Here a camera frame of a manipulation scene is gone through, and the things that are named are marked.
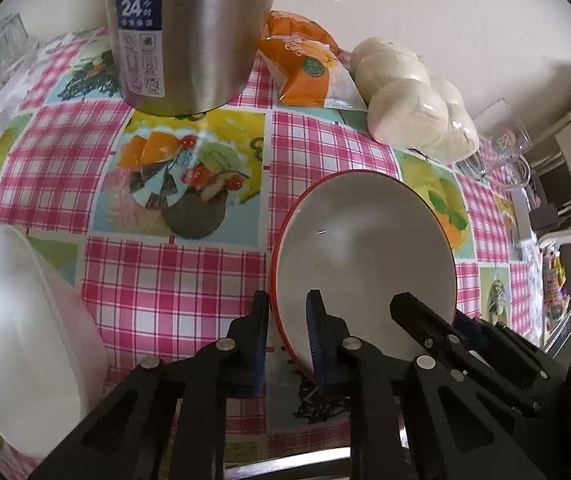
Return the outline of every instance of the table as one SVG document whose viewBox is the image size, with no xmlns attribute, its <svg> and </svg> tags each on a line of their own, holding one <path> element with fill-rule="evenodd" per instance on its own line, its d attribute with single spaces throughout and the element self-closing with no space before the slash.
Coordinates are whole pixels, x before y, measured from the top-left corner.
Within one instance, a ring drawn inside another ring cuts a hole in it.
<svg viewBox="0 0 571 480">
<path fill-rule="evenodd" d="M 538 337 L 537 254 L 521 243 L 500 190 L 377 144 L 363 114 L 281 107 L 261 57 L 228 105 L 157 118 L 121 101 L 105 28 L 68 35 L 50 51 L 0 136 L 0 223 L 22 230 L 80 291 L 108 352 L 106 391 L 144 355 L 186 358 L 224 336 L 255 290 L 266 290 L 288 209 L 311 184 L 348 169 L 400 178 L 435 210 L 453 247 L 460 310 L 488 316 L 488 295 L 499 294 L 504 321 Z M 148 139 L 150 156 L 178 150 L 177 138 L 183 151 L 173 165 L 133 171 L 127 153 L 137 137 Z M 212 196 L 204 172 L 226 175 Z M 228 402 L 227 462 L 348 444 L 347 405 L 318 394 L 272 320 L 264 394 Z M 35 466 L 0 437 L 7 478 Z"/>
</svg>

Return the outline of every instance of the steamed bun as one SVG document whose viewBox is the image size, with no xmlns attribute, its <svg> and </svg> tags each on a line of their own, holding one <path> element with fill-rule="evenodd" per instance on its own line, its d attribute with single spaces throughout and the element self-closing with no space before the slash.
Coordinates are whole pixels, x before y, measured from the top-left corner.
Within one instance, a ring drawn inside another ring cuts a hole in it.
<svg viewBox="0 0 571 480">
<path fill-rule="evenodd" d="M 350 58 L 350 75 L 352 77 L 355 76 L 362 60 L 382 50 L 392 50 L 393 52 L 405 54 L 406 56 L 417 57 L 414 52 L 401 43 L 386 40 L 386 38 L 368 38 L 359 43 L 352 52 L 352 57 Z"/>
<path fill-rule="evenodd" d="M 370 101 L 367 124 L 374 140 L 389 146 L 421 148 L 441 142 L 448 130 L 448 108 L 430 85 L 398 79 Z"/>
<path fill-rule="evenodd" d="M 366 103 L 381 88 L 396 79 L 416 79 L 430 83 L 427 68 L 415 54 L 381 50 L 361 60 L 355 73 L 355 83 Z"/>
<path fill-rule="evenodd" d="M 452 103 L 464 107 L 463 96 L 458 88 L 447 79 L 430 76 L 430 86 L 434 88 L 446 103 Z"/>
<path fill-rule="evenodd" d="M 448 103 L 449 124 L 443 139 L 421 148 L 421 153 L 441 164 L 466 160 L 479 149 L 479 136 L 472 118 L 465 108 Z"/>
</svg>

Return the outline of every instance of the orange bread bag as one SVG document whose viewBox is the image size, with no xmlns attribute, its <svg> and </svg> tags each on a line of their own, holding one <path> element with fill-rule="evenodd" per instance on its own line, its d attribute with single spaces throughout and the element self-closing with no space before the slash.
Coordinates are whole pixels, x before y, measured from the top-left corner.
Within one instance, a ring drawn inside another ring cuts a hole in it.
<svg viewBox="0 0 571 480">
<path fill-rule="evenodd" d="M 273 10 L 259 50 L 289 106 L 363 110 L 357 86 L 337 57 L 341 49 L 331 35 L 303 16 Z"/>
</svg>

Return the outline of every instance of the red rim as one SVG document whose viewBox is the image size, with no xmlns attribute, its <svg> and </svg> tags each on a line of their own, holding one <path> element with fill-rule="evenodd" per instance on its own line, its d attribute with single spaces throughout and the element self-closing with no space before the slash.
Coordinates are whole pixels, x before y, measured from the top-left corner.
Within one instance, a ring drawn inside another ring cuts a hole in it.
<svg viewBox="0 0 571 480">
<path fill-rule="evenodd" d="M 279 229 L 279 234 L 277 235 L 277 241 L 275 242 L 275 246 L 272 249 L 272 259 L 270 261 L 270 286 L 268 287 L 268 290 L 270 292 L 270 304 L 272 306 L 272 314 L 275 316 L 275 321 L 277 322 L 277 330 L 279 331 L 279 334 L 281 336 L 281 340 L 284 343 L 285 349 L 290 354 L 290 357 L 294 360 L 294 364 L 296 364 L 297 368 L 299 368 L 299 370 L 301 370 L 304 373 L 304 375 L 307 378 L 309 378 L 309 380 L 311 380 L 313 382 L 315 382 L 315 380 L 314 380 L 314 375 L 313 375 L 312 371 L 310 371 L 307 368 L 307 366 L 305 366 L 303 364 L 303 362 L 301 362 L 301 360 L 299 359 L 299 356 L 294 351 L 294 348 L 292 347 L 292 345 L 290 345 L 290 341 L 288 340 L 288 338 L 286 336 L 286 330 L 284 330 L 283 323 L 281 323 L 281 317 L 279 316 L 279 307 L 278 307 L 278 301 L 277 301 L 277 264 L 278 264 L 278 259 L 279 259 L 279 253 L 281 252 L 281 243 L 283 242 L 283 238 L 284 238 L 284 235 L 286 233 L 286 229 L 287 229 L 288 225 L 290 224 L 290 220 L 292 219 L 294 212 L 299 207 L 299 204 L 301 202 L 303 202 L 303 200 L 312 191 L 314 191 L 317 187 L 319 187 L 324 182 L 327 182 L 331 178 L 335 178 L 335 177 L 341 176 L 341 175 L 346 174 L 346 173 L 374 173 L 377 175 L 387 177 L 391 180 L 394 180 L 395 182 L 398 182 L 399 184 L 401 184 L 406 189 L 410 190 L 414 195 L 416 195 L 416 197 L 419 200 L 421 200 L 421 202 L 423 203 L 425 208 L 427 208 L 427 210 L 430 211 L 430 214 L 434 217 L 435 221 L 437 222 L 437 225 L 439 226 L 439 229 L 441 229 L 441 233 L 443 234 L 443 238 L 445 239 L 448 247 L 450 247 L 450 241 L 447 239 L 447 235 L 445 234 L 445 231 L 443 230 L 443 226 L 441 225 L 441 222 L 437 218 L 437 215 L 435 215 L 435 212 L 432 211 L 430 206 L 425 203 L 425 200 L 423 200 L 416 191 L 414 191 L 410 186 L 408 186 L 404 182 L 400 181 L 398 178 L 395 178 L 395 177 L 390 176 L 388 174 L 381 173 L 379 171 L 374 171 L 374 170 L 344 170 L 344 171 L 338 171 L 337 173 L 329 174 L 328 176 L 324 176 L 322 179 L 318 180 L 317 182 L 312 184 L 312 186 L 310 186 L 308 189 L 306 189 L 303 192 L 303 194 L 296 200 L 296 202 L 294 202 L 294 204 L 292 205 L 290 210 L 287 212 L 287 215 L 285 216 L 285 219 L 284 219 L 284 221 L 281 224 L 281 227 Z M 454 322 L 454 316 L 456 314 L 456 298 L 459 295 L 459 284 L 456 281 L 456 261 L 454 260 L 454 253 L 452 251 L 452 248 L 450 248 L 450 256 L 452 258 L 452 264 L 454 267 L 454 312 L 453 312 L 453 318 L 450 322 L 450 324 L 452 324 Z"/>
</svg>

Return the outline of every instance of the white bowl with red rim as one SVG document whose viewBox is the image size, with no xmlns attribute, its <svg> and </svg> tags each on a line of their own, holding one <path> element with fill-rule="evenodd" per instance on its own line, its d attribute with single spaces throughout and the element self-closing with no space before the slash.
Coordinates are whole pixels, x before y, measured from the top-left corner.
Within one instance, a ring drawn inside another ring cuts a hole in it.
<svg viewBox="0 0 571 480">
<path fill-rule="evenodd" d="M 454 257 L 437 217 L 408 186 L 376 171 L 341 171 L 313 184 L 278 235 L 272 308 L 287 350 L 308 375 L 305 299 L 317 288 L 351 335 L 398 359 L 424 350 L 390 318 L 395 294 L 411 292 L 447 322 L 456 309 Z"/>
</svg>

